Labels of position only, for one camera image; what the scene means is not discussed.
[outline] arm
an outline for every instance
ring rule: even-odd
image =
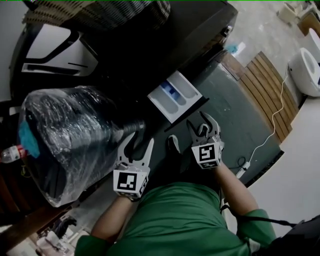
[[[223,162],[214,169],[214,173],[232,210],[239,215],[245,215],[258,209],[252,194]]]
[[[113,244],[133,204],[127,197],[118,196],[95,223],[91,235]]]

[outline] plastic bottle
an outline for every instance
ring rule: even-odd
[[[12,163],[27,155],[26,150],[21,145],[11,146],[1,152],[0,162],[4,164]]]

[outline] shoe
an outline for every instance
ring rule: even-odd
[[[179,148],[179,141],[176,135],[172,134],[166,139],[166,147],[168,152],[170,153],[181,154],[180,148]]]

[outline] white cable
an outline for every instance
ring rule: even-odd
[[[281,110],[284,109],[284,103],[283,103],[283,100],[282,100],[282,93],[283,93],[283,91],[284,91],[284,83],[285,83],[285,81],[287,80],[287,78],[288,78],[288,75],[285,76],[285,78],[284,78],[284,80],[283,80],[283,82],[282,82],[282,85],[281,85],[280,101],[281,101],[282,107],[281,107],[277,112],[274,112],[273,115],[272,115],[272,117],[271,117],[271,120],[272,120],[272,123],[273,123],[273,133],[272,133],[271,135],[269,135],[269,136],[265,139],[265,141],[264,141],[263,144],[261,144],[260,146],[257,146],[257,147],[254,149],[254,151],[252,152],[252,155],[251,155],[251,157],[250,157],[250,160],[248,161],[249,163],[251,163],[251,160],[252,160],[252,158],[254,157],[254,154],[255,154],[256,150],[257,150],[258,148],[261,148],[263,145],[265,145],[265,144],[267,143],[268,139],[269,139],[270,137],[272,137],[272,136],[276,133],[276,124],[275,124],[274,116],[275,116],[275,114],[279,113]]]

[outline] wrist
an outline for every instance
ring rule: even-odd
[[[120,196],[120,195],[118,195],[118,197],[115,200],[123,205],[133,205],[133,203],[134,203],[128,197]]]
[[[211,168],[211,170],[214,171],[214,172],[217,171],[217,170],[221,170],[224,165],[225,165],[225,164],[224,164],[224,163],[222,162],[222,160],[221,160],[220,165]]]
[[[216,178],[220,177],[226,172],[226,165],[221,161],[220,165],[213,169],[213,172]]]

